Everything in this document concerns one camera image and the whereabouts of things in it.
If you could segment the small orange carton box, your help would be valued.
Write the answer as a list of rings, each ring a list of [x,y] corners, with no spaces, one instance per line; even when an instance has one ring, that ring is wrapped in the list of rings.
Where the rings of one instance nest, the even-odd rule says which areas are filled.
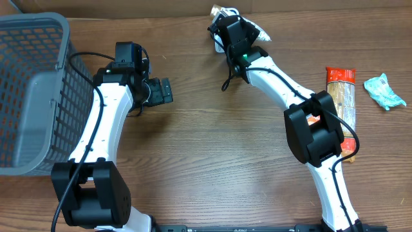
[[[312,114],[309,114],[306,116],[306,120],[308,122],[308,125],[315,124],[316,122],[320,121],[320,116],[313,116]]]

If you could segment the orange spaghetti packet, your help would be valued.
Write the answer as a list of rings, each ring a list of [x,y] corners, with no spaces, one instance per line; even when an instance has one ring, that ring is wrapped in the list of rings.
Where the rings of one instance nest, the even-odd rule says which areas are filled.
[[[326,90],[332,96],[337,115],[352,130],[356,125],[355,72],[356,69],[326,67]]]

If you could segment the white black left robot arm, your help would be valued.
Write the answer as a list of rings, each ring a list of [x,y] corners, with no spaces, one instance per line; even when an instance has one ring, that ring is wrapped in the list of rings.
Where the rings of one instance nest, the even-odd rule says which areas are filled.
[[[134,109],[173,100],[168,79],[150,78],[147,58],[110,62],[89,80],[93,105],[80,140],[66,162],[53,165],[51,180],[59,204],[51,223],[96,231],[156,231],[151,215],[131,203],[131,192],[117,169],[117,151],[127,115]]]

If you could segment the teal tissue packet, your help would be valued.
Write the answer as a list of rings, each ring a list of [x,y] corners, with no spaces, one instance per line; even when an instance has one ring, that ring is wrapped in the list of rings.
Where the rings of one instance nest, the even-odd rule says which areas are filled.
[[[364,88],[370,97],[383,107],[386,111],[396,106],[407,106],[406,102],[400,98],[389,86],[388,78],[385,73],[379,77],[373,77],[364,82]]]

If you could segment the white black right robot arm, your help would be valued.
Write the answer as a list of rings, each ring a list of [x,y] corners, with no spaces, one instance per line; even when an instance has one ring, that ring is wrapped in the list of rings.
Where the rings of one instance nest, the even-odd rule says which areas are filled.
[[[310,170],[321,207],[324,231],[362,231],[342,173],[343,128],[332,96],[315,93],[280,70],[254,41],[259,28],[238,14],[219,10],[208,28],[217,51],[226,55],[229,80],[241,77],[259,88],[284,113],[286,140],[294,157]]]

